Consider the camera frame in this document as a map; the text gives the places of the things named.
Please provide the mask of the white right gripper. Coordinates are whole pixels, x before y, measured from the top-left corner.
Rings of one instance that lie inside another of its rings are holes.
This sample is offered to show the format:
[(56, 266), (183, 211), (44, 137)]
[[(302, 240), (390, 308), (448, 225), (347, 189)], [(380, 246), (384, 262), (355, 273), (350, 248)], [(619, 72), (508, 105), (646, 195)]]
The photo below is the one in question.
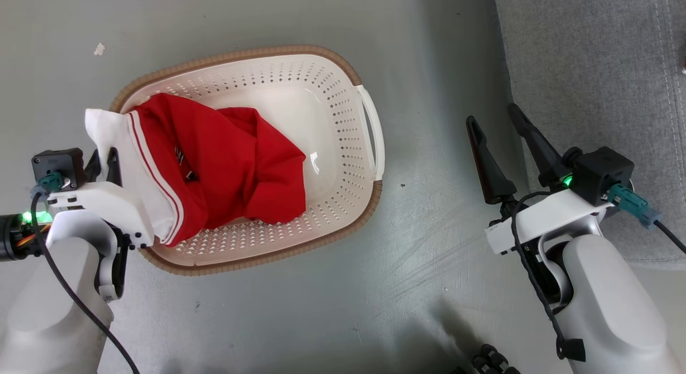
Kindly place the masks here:
[[(539, 170), (538, 180), (541, 186), (547, 189), (565, 189), (563, 180), (570, 171), (564, 166), (559, 152), (530, 122), (518, 105), (510, 103), (508, 115), (514, 129), (524, 139), (533, 157)], [(516, 186), (505, 177), (495, 161), (488, 149), (485, 133), (475, 117), (467, 117), (465, 123), (483, 200), (488, 205), (497, 205), (511, 200), (517, 193)], [(608, 201), (594, 206), (569, 189), (560, 191), (517, 213), (515, 219), (518, 239), (521, 244), (524, 244), (588, 216), (602, 220), (605, 210), (611, 206), (613, 205)], [(509, 218), (485, 230), (488, 244), (495, 254), (501, 254), (515, 247), (515, 236), (512, 234), (511, 225), (512, 219)]]

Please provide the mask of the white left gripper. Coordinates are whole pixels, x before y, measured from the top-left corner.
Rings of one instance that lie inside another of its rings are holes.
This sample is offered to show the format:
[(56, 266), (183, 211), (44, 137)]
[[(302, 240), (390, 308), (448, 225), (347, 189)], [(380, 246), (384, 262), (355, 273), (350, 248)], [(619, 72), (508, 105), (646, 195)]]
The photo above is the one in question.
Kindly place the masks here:
[(96, 291), (106, 302), (122, 297), (122, 286), (115, 283), (115, 264), (125, 263), (129, 249), (147, 249), (156, 236), (144, 201), (122, 188), (118, 151), (111, 147), (106, 159), (107, 182), (97, 182), (101, 174), (100, 154), (94, 150), (86, 164), (88, 183), (75, 191), (55, 192), (48, 205), (61, 208), (47, 237), (47, 247), (68, 239), (83, 239), (98, 252), (96, 257)]

